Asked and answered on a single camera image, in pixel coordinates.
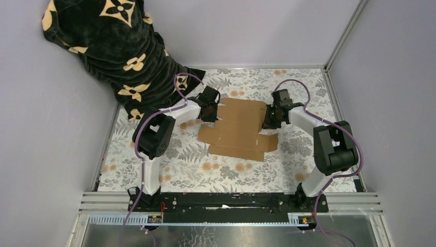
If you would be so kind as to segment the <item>brown cardboard box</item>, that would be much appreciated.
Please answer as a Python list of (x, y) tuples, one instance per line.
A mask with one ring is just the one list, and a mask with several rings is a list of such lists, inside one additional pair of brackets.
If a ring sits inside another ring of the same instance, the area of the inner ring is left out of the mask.
[(198, 140), (211, 154), (263, 161), (278, 148), (278, 134), (261, 134), (267, 104), (262, 101), (222, 98), (213, 126), (202, 124)]

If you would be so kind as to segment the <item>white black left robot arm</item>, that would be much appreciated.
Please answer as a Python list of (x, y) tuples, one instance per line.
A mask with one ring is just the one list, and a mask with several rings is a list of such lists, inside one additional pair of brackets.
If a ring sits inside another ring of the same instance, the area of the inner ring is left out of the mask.
[(135, 188), (132, 205), (140, 203), (146, 211), (154, 211), (159, 206), (160, 193), (159, 170), (162, 156), (176, 126), (189, 120), (215, 122), (221, 94), (218, 90), (206, 86), (197, 96), (171, 108), (147, 108), (133, 136), (134, 150), (141, 160), (140, 185)]

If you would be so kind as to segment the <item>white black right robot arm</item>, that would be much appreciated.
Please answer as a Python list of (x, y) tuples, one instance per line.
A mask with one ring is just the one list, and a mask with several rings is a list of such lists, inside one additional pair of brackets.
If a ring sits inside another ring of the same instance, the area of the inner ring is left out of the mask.
[(310, 113), (300, 102), (293, 102), (288, 90), (272, 92), (273, 102), (267, 106), (263, 129), (279, 129), (282, 123), (296, 126), (313, 138), (316, 167), (295, 192), (296, 208), (307, 212), (315, 206), (325, 186), (334, 177), (348, 171), (358, 162), (358, 150), (348, 122), (329, 122)]

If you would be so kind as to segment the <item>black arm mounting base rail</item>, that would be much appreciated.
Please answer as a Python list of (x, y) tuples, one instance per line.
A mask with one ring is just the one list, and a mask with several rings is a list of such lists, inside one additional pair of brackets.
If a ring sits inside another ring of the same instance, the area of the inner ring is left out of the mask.
[(129, 192), (128, 209), (134, 212), (156, 212), (166, 214), (196, 214), (203, 215), (209, 211), (219, 215), (260, 215), (302, 213), (311, 216), (313, 212), (329, 212), (326, 197), (322, 195), (313, 205), (300, 208), (295, 205), (295, 194), (285, 193), (216, 193), (216, 192), (160, 192), (155, 205), (144, 204), (140, 201), (132, 205), (135, 192)]

